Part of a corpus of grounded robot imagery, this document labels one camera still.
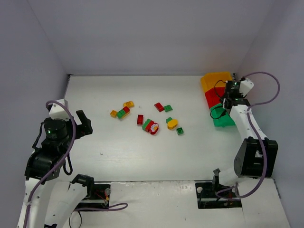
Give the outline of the green square lego brick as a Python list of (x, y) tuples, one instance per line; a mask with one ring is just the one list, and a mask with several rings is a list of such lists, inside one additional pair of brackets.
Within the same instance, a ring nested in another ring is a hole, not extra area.
[(182, 135), (182, 134), (184, 134), (184, 130), (183, 130), (182, 127), (177, 128), (177, 129), (176, 129), (176, 132), (177, 132), (177, 135)]

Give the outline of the red long lego brick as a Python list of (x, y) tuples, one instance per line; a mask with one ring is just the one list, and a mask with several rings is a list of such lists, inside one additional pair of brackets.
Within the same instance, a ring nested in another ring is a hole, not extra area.
[(143, 115), (139, 114), (137, 116), (137, 125), (143, 125)]

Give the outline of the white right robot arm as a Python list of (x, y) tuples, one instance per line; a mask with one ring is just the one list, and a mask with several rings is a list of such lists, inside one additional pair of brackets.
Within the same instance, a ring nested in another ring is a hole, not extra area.
[(242, 178), (271, 178), (275, 166), (278, 143), (270, 140), (258, 126), (249, 101), (245, 98), (254, 84), (249, 79), (226, 81), (221, 104), (224, 114), (234, 121), (242, 144), (234, 158), (233, 167), (225, 171), (215, 169), (212, 184), (233, 186)]

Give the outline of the red sloped lego brick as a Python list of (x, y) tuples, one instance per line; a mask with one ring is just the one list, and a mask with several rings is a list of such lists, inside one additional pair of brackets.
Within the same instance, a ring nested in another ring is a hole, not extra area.
[(159, 112), (164, 111), (164, 107), (161, 105), (161, 103), (155, 103), (154, 106)]

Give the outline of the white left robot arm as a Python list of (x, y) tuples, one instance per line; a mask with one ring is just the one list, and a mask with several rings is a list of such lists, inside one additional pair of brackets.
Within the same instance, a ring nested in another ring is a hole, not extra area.
[(46, 118), (41, 122), (39, 133), (34, 141), (25, 170), (25, 194), (18, 221), (19, 228), (61, 228), (68, 220), (79, 202), (92, 195), (94, 178), (76, 175), (66, 193), (66, 198), (59, 202), (53, 213), (48, 214), (48, 203), (60, 170), (71, 175), (66, 166), (71, 165), (70, 150), (75, 140), (93, 133), (91, 120), (83, 110), (76, 115), (81, 124), (70, 118)]

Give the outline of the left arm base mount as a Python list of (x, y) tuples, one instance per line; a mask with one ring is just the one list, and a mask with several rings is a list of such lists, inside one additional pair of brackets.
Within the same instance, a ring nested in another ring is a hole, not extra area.
[(106, 209), (109, 207), (110, 194), (111, 184), (109, 182), (95, 182), (90, 195), (82, 199), (76, 209), (82, 209), (83, 211)]

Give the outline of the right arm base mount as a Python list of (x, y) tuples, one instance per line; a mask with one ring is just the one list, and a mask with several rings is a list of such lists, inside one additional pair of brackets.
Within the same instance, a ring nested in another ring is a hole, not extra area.
[(216, 185), (211, 181), (195, 182), (198, 209), (231, 209), (241, 208), (242, 203), (232, 190), (227, 190), (216, 195), (220, 190), (228, 188)]

